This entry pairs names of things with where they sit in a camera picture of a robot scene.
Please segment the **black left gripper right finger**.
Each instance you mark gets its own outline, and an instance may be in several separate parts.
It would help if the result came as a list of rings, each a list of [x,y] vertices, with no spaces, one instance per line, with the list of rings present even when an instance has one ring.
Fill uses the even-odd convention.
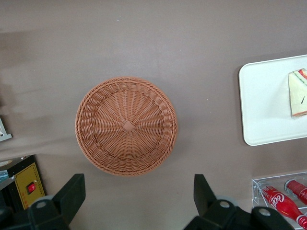
[[[249,230],[250,214],[225,199],[217,199],[202,174],[194,175],[194,203],[198,215],[186,230]]]

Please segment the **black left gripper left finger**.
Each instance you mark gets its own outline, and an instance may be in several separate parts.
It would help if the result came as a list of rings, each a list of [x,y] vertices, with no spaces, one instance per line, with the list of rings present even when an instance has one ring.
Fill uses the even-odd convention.
[[[36,200],[20,216],[15,230],[68,230],[86,197],[85,177],[75,174],[53,196]]]

